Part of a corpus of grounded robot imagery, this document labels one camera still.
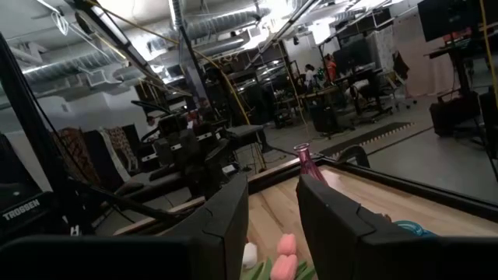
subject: green leaf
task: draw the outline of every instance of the green leaf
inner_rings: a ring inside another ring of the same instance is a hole
[[[307,266],[308,264],[306,263],[306,261],[299,262],[296,268],[296,278],[299,277],[301,273],[303,273],[303,271],[306,269]]]
[[[309,268],[306,268],[303,273],[301,273],[296,280],[311,280],[314,276],[316,271],[314,270],[313,266],[310,266]]]
[[[270,273],[272,272],[272,260],[268,258],[266,260],[265,268],[261,272],[261,274],[258,277],[258,280],[269,280],[270,279]]]
[[[242,280],[255,280],[263,268],[263,263],[256,264],[249,271],[244,273]]]

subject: orange shirt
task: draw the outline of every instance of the orange shirt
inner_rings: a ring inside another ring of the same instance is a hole
[[[335,68],[337,65],[333,61],[328,61],[327,62],[327,72],[328,76],[330,77],[331,82],[335,81]]]

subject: wooden tabletop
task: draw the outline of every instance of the wooden tabletop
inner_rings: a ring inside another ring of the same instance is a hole
[[[441,236],[498,236],[498,224],[437,204],[382,184],[321,167],[328,184],[375,213],[388,214],[393,221],[417,222]],[[297,256],[311,260],[301,227],[294,177],[249,197],[248,239],[258,247],[258,260],[277,257],[276,246],[283,233],[294,233]]]

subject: pink glass vase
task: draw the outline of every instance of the pink glass vase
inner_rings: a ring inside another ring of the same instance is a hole
[[[297,152],[299,161],[301,162],[301,174],[308,174],[328,185],[318,167],[314,164],[313,160],[311,160],[309,148],[310,144],[308,143],[303,143],[294,147],[294,151]]]

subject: ceiling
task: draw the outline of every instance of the ceiling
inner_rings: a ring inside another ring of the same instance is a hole
[[[44,0],[49,5],[59,7],[69,23],[75,22],[74,12],[64,0]],[[220,2],[235,0],[204,0],[208,8]],[[170,7],[167,0],[99,0],[99,3],[124,18],[138,23],[147,24],[170,17]],[[201,0],[184,1],[184,10],[203,12]],[[130,26],[126,23],[116,23],[124,30]],[[67,36],[55,26],[51,11],[36,0],[0,1],[0,31],[9,44],[33,41],[49,50],[67,47],[81,41],[72,31]]]

